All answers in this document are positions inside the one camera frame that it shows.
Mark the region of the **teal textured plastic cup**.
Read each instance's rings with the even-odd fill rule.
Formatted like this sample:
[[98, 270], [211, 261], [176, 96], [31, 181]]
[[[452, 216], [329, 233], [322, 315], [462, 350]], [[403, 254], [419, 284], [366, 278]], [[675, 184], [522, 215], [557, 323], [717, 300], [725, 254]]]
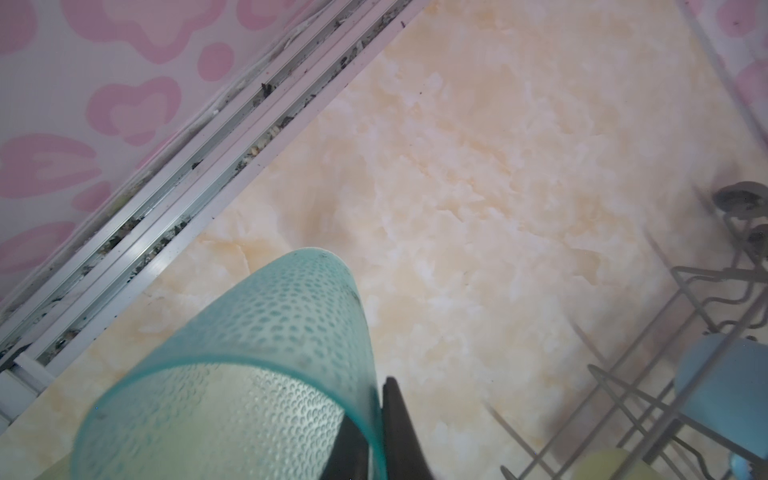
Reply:
[[318, 479], [341, 425], [387, 475], [377, 374], [347, 265], [290, 252], [222, 294], [98, 398], [74, 479]]

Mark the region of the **light blue ceramic mug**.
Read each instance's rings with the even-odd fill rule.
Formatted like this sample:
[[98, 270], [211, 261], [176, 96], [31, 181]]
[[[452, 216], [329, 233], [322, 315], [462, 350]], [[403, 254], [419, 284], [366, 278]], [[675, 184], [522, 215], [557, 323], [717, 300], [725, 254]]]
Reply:
[[[679, 393], [725, 339], [702, 337], [681, 357], [674, 380]], [[767, 460], [767, 345], [734, 341], [681, 409], [732, 443]], [[730, 469], [737, 479], [756, 479], [752, 462], [731, 453]]]

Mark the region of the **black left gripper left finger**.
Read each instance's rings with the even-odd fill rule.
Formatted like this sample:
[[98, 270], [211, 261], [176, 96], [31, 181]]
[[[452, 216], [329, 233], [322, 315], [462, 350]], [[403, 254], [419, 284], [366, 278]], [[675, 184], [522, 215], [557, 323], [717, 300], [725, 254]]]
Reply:
[[369, 445], [358, 426], [344, 416], [320, 480], [366, 480]]

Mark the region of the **light green ceramic mug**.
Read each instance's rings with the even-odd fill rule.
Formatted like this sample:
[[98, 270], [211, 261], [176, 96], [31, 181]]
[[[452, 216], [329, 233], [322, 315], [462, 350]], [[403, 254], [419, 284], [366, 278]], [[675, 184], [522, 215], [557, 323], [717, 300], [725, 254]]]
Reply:
[[[619, 448], [609, 448], [592, 452], [585, 456], [574, 468], [573, 480], [608, 480], [629, 456], [629, 452]], [[663, 480], [663, 477], [646, 463], [636, 462], [624, 476], [628, 480]]]

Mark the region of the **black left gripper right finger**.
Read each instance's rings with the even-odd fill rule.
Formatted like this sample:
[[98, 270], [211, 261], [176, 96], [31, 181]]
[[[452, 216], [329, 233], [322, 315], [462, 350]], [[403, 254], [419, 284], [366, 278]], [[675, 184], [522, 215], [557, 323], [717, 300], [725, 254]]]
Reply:
[[382, 390], [384, 450], [389, 480], [433, 480], [417, 434], [394, 377], [387, 377]]

